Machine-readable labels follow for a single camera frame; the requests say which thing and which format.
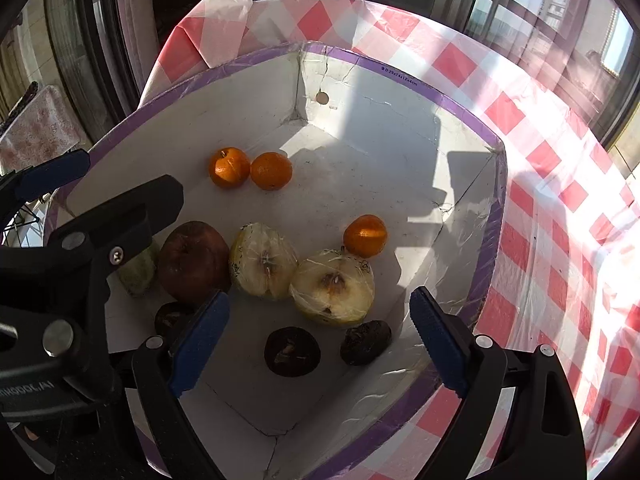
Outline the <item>dark red apple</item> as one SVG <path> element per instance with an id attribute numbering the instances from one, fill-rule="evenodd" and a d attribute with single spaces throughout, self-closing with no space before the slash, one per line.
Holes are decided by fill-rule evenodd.
<path id="1" fill-rule="evenodd" d="M 175 300 L 201 304 L 231 288 L 230 249 L 209 224 L 189 221 L 166 238 L 158 256 L 158 278 Z"/>

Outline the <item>yellow apple half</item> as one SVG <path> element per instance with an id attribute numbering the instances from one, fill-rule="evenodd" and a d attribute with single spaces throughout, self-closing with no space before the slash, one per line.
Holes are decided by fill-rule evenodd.
<path id="1" fill-rule="evenodd" d="M 341 249 L 323 249 L 299 263 L 290 283 L 296 308 L 329 326 L 359 324 L 374 303 L 370 263 Z"/>

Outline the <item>small dark fruit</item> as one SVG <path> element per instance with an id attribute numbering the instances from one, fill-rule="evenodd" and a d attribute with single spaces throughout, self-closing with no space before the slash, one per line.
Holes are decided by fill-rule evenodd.
<path id="1" fill-rule="evenodd" d="M 173 301 L 163 304 L 154 318 L 155 333 L 170 344 L 181 334 L 196 310 L 197 306 L 187 302 Z"/>

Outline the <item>green fruit half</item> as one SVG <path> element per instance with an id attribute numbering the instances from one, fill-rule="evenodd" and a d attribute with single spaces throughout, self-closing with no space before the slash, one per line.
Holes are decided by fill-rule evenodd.
<path id="1" fill-rule="evenodd" d="M 153 242 L 116 271 L 120 284 L 131 297 L 141 297 L 152 286 L 159 253 L 157 242 Z"/>

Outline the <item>dark wrinkled fruit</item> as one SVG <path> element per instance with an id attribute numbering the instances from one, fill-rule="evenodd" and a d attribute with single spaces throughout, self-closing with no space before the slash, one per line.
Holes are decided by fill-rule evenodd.
<path id="1" fill-rule="evenodd" d="M 381 320 L 349 328 L 341 344 L 340 357 L 349 366 L 367 366 L 392 342 L 390 326 Z"/>

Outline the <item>purple white cardboard box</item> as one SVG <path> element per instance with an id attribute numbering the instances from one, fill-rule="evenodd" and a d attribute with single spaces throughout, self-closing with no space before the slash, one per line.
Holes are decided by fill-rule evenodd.
<path id="1" fill-rule="evenodd" d="M 277 152 L 293 166 L 284 188 L 250 176 L 218 188 L 207 166 L 221 148 L 250 164 Z M 461 105 L 392 66 L 323 44 L 260 50 L 162 92 L 91 150 L 91 169 L 52 198 L 54 230 L 110 198 L 169 174 L 181 182 L 181 221 L 200 220 L 232 242 L 260 222 L 299 258 L 341 247 L 363 214 L 386 225 L 372 258 L 372 320 L 393 340 L 364 367 L 340 357 L 342 330 L 314 322 L 292 300 L 230 292 L 229 322 L 181 404 L 230 479 L 357 478 L 382 445 L 397 448 L 439 378 L 408 313 L 427 287 L 447 311 L 474 322 L 491 280 L 501 226 L 506 153 Z M 321 360 L 308 375 L 274 374 L 268 336 L 296 326 Z"/>

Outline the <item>small orange mandarin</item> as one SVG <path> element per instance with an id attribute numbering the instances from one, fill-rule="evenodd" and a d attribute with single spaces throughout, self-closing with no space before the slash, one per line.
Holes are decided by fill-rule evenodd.
<path id="1" fill-rule="evenodd" d="M 363 214 L 344 231 L 343 246 L 360 258 L 372 258 L 383 251 L 387 239 L 383 220 L 374 214 Z"/>

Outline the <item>pale yellow fruit half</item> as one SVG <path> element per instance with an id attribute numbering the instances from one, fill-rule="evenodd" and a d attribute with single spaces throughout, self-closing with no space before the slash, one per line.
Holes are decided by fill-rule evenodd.
<path id="1" fill-rule="evenodd" d="M 298 258 L 293 245 L 278 231 L 252 222 L 235 237 L 229 266 L 237 288 L 250 296 L 279 301 L 290 296 Z"/>

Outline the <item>red white checkered tablecloth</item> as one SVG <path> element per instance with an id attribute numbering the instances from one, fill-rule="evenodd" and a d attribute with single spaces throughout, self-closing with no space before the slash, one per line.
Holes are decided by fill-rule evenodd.
<path id="1" fill-rule="evenodd" d="M 585 123 L 503 56 L 428 18 L 363 0 L 202 0 L 179 13 L 142 98 L 239 55 L 316 40 L 390 64 L 500 136 L 509 177 L 476 329 L 551 346 L 596 478 L 639 417 L 639 195 Z"/>

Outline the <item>dark round dried fruit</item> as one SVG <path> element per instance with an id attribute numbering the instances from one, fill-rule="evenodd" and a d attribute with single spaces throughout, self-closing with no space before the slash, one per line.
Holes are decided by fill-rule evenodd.
<path id="1" fill-rule="evenodd" d="M 264 360 L 276 375 L 297 378 L 308 375 L 321 360 L 321 349 L 311 333 L 288 326 L 272 332 L 265 343 Z"/>

